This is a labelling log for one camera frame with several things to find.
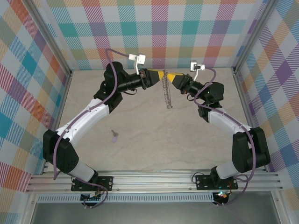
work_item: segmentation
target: small purple object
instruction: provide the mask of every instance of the small purple object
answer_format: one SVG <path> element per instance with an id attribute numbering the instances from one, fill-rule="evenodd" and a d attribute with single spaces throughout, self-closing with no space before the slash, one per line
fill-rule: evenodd
<path id="1" fill-rule="evenodd" d="M 113 131 L 113 130 L 112 130 L 112 133 L 113 133 L 112 142 L 113 142 L 113 143 L 115 143 L 115 142 L 116 142 L 116 140 L 117 140 L 118 133 L 117 133 L 117 132 L 115 132 L 115 131 Z"/>

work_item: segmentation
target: plaid wall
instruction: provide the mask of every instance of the plaid wall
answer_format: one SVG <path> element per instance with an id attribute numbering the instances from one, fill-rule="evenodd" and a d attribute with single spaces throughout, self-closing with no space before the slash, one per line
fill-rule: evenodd
<path id="1" fill-rule="evenodd" d="M 35 3 L 69 65 L 90 70 L 106 67 L 105 48 L 127 54 L 144 53 L 145 66 L 150 68 L 187 68 L 191 59 L 206 66 L 231 67 L 267 0 Z M 133 68 L 132 61 L 115 54 L 113 57 L 124 68 Z"/>
<path id="2" fill-rule="evenodd" d="M 66 75 L 21 0 L 0 0 L 0 224 L 16 223 Z"/>
<path id="3" fill-rule="evenodd" d="M 299 220 L 299 0 L 278 3 L 239 77 L 254 123 L 266 133 L 289 214 Z"/>

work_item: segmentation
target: white mounting bracket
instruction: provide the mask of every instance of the white mounting bracket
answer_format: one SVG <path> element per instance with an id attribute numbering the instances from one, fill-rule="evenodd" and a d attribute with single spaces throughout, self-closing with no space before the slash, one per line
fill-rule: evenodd
<path id="1" fill-rule="evenodd" d="M 195 75 L 193 81 L 196 80 L 196 78 L 198 76 L 198 71 L 204 71 L 205 68 L 206 68 L 206 66 L 204 64 L 197 64 L 197 61 L 195 61 L 195 60 L 190 61 L 190 71 L 196 72 L 196 75 Z"/>
<path id="2" fill-rule="evenodd" d="M 139 75 L 138 65 L 144 65 L 145 63 L 145 55 L 139 54 L 139 55 L 132 55 L 129 54 L 129 60 L 134 61 L 134 68 L 136 71 L 136 74 Z"/>

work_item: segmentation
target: metal base plate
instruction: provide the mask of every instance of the metal base plate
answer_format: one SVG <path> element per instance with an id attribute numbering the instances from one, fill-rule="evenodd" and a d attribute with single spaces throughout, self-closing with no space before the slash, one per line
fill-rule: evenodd
<path id="1" fill-rule="evenodd" d="M 216 188 L 212 182 L 210 175 L 196 175 L 195 176 L 195 182 L 196 182 L 196 189 L 197 190 L 236 190 L 238 189 L 238 183 L 234 179 L 229 180 L 227 182 L 224 182 L 219 186 L 219 188 Z"/>

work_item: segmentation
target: marble floor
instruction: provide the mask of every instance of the marble floor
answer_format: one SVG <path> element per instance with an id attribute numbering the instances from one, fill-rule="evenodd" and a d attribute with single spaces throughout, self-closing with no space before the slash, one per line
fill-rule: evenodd
<path id="1" fill-rule="evenodd" d="M 168 69 L 189 73 L 188 69 Z M 246 123 L 230 68 L 216 69 L 215 81 L 224 84 L 221 105 Z M 77 115 L 93 98 L 104 80 L 103 70 L 75 71 L 60 126 Z M 213 73 L 199 73 L 209 81 Z M 231 158 L 232 139 L 199 117 L 197 106 L 172 84 L 172 109 L 167 109 L 162 82 L 123 101 L 99 121 L 76 147 L 80 159 L 95 170 L 150 170 L 212 168 Z M 115 143 L 112 132 L 118 132 Z"/>

